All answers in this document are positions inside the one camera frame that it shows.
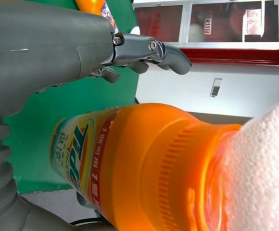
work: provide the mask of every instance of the orange bottle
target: orange bottle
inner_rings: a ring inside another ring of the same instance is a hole
[[[114,27],[115,33],[118,32],[118,28],[115,22],[114,17],[105,0],[75,0],[75,2],[81,11],[107,18]]]
[[[136,104],[66,118],[51,166],[119,231],[225,230],[216,165],[240,125]]]

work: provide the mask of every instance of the gray robot arm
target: gray robot arm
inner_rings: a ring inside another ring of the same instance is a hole
[[[0,4],[0,231],[79,230],[17,195],[11,154],[2,140],[5,117],[36,92],[85,76],[115,82],[111,65],[138,73],[146,63],[185,74],[191,63],[179,50],[152,37],[118,33],[103,17],[36,3]]]

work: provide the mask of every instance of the green panel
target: green panel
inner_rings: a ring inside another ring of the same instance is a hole
[[[72,0],[36,1],[77,8]],[[130,0],[109,0],[108,4],[121,31],[129,32],[137,25]],[[20,113],[5,119],[5,123],[10,125],[11,133],[4,144],[12,150],[8,161],[14,168],[14,177],[18,191],[30,193],[70,188],[50,167],[51,132],[64,117],[133,104],[139,75],[128,68],[115,70],[121,75],[117,83],[87,77],[50,88],[32,95]]]

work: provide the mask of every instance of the black cable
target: black cable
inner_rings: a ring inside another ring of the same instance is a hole
[[[103,218],[85,218],[81,220],[76,220],[70,223],[71,225],[80,225],[84,223],[92,223],[92,222],[103,222]]]

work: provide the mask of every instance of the screw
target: screw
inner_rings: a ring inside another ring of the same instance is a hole
[[[121,44],[122,43],[122,40],[121,40],[121,38],[119,38],[119,37],[114,37],[112,39],[112,42],[114,43],[114,45],[118,46],[118,45]]]
[[[157,43],[155,40],[152,40],[149,42],[149,50],[155,51],[157,49]]]

